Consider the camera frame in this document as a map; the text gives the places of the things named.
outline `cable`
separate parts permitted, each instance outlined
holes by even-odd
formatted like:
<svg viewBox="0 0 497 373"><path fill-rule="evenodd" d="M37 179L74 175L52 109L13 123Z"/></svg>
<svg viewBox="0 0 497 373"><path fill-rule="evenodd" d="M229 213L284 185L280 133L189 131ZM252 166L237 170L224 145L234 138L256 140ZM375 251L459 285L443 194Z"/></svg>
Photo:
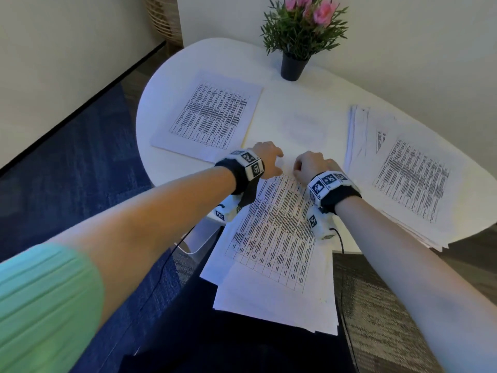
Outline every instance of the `cable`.
<svg viewBox="0 0 497 373"><path fill-rule="evenodd" d="M152 292L150 292L150 295L147 297L147 299L145 300L145 302L143 303L143 305L140 307L140 309L138 310L138 319L140 319L140 315L142 313L142 310L143 308L145 307L145 305L147 304L148 300L150 300L150 298L152 297L153 293L155 292L155 290L157 289L158 285L160 284L161 280L162 280L162 275L164 273L164 268L165 268L165 265L167 264L167 262L169 261L169 258L172 257L172 254L176 251L176 249L178 248L178 246L183 242L183 240L188 236L188 234L190 234L190 232L193 230L193 228L191 228L188 233L186 233L183 238L181 238L181 240L179 240L178 243L174 243L176 246L174 247L174 249L172 249L171 253L168 255L168 257L165 259L165 262L163 263L162 265L162 268L160 269L160 275L158 277L158 280L157 282L155 283L154 287L152 288ZM103 366L105 365L105 363L107 362L107 360L109 359L110 355L112 355L112 352L114 352L114 350L116 349L117 345L119 344L119 342L121 341L121 339L123 338L124 335L126 335L126 333L128 332L129 328L133 325L133 320L129 323L128 327L126 327L126 330L124 330L124 332L122 333L121 337L119 338L119 340L116 342L116 344L114 344L114 347L112 347L112 349L110 350L109 354L107 355L107 357L105 358L105 360L103 361L102 365L100 366L100 368L98 369L98 372L97 373L100 373L100 371L102 370Z"/></svg>
<svg viewBox="0 0 497 373"><path fill-rule="evenodd" d="M330 230L334 230L339 239L340 239L340 245L341 245L341 248L342 248L342 254L345 254L345 249L343 248L343 241L342 241L342 238L340 236L340 233L337 229L335 228L330 228ZM348 333L348 327L347 327L347 321L345 320L345 313L343 312L343 282L344 282L344 276L345 276L345 271L342 269L342 284L341 284L341 288L340 288L340 309L342 310L342 315L343 315L343 328L345 329L345 332L347 333L347 338L348 338L348 341L350 342L350 349L352 350L352 356L354 357L354 365L355 365L355 369L360 372L359 370L359 365L357 365L357 360L355 359L355 352L354 352L354 346L352 345L352 339L350 338L350 334Z"/></svg>

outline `skin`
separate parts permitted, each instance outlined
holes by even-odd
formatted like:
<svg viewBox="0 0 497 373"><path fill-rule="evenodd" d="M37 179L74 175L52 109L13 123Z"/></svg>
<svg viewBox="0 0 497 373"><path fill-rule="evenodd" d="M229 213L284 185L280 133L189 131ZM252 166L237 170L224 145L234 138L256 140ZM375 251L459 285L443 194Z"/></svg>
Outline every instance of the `skin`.
<svg viewBox="0 0 497 373"><path fill-rule="evenodd" d="M264 179L281 175L281 149L257 143ZM302 184L326 170L342 171L321 153L295 161ZM222 167L189 175L127 200L60 233L50 241L87 254L105 287L101 325L143 280L164 251L236 187ZM497 308L424 247L363 199L335 206L371 266L394 291L447 372L486 372L497 367Z"/></svg>

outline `person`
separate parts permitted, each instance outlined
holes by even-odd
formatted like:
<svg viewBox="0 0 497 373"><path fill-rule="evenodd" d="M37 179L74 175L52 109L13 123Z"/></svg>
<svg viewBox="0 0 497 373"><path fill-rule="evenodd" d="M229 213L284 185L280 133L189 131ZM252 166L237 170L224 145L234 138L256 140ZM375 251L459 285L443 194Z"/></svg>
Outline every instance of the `person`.
<svg viewBox="0 0 497 373"><path fill-rule="evenodd" d="M275 161L283 152L272 142L257 143L252 152L264 163L263 179L282 174ZM307 185L327 170L342 171L321 153L305 152L294 176ZM166 248L238 186L232 170L215 166L146 191L1 263L0 371L69 371ZM334 212L445 371L495 371L497 309L487 298L360 196L340 200ZM353 371L342 329L337 338L217 312L214 295L215 286L197 270L121 371Z"/></svg>

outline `black baseboard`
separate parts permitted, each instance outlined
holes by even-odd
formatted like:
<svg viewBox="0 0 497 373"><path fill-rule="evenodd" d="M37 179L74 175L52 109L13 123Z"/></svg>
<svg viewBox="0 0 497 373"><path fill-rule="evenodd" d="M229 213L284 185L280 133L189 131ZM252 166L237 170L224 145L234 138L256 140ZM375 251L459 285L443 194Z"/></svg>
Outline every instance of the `black baseboard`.
<svg viewBox="0 0 497 373"><path fill-rule="evenodd" d="M131 68L122 73L119 77L117 77L114 81L112 81L109 85L104 87L101 91L96 93L93 97L91 97L87 102L85 102L81 107L79 107L76 111L71 113L67 118L61 121L59 124L55 125L50 131L28 146L25 150L15 156L9 163L7 163L4 167L0 168L0 177L2 177L7 171L9 171L12 167L14 167L17 163L22 161L23 158L32 153L36 148L38 148L44 141L53 136L55 132L60 130L63 126L68 124L72 119L78 116L83 110L94 103L97 99L99 99L105 92L107 92L110 88L114 87L117 83L121 82L124 77L133 72L136 68L138 68L143 62L145 62L150 56L155 54L159 49L165 46L165 42L160 43L157 47L151 50L146 56L140 59L137 63L135 63Z"/></svg>

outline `round white tabletop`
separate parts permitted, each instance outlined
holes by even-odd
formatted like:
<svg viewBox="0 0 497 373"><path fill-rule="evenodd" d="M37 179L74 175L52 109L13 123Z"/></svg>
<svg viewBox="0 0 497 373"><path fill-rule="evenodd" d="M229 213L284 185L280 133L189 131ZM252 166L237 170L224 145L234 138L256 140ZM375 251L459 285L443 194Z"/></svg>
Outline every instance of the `round white tabletop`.
<svg viewBox="0 0 497 373"><path fill-rule="evenodd" d="M168 59L147 84L136 118L136 137L143 166L155 186L207 169L211 163L152 147L150 139L187 90L200 69L264 87L243 147L273 141L285 153L283 171L291 173L295 157L306 150L323 152L342 164L348 119L354 104L371 106L413 121L384 100L311 63L296 82L279 74L281 53L231 39L194 43ZM449 144L440 138L441 144ZM497 181L464 155L465 179L454 207L457 232L452 242L478 233L497 221ZM360 253L345 226L337 223L345 251Z"/></svg>

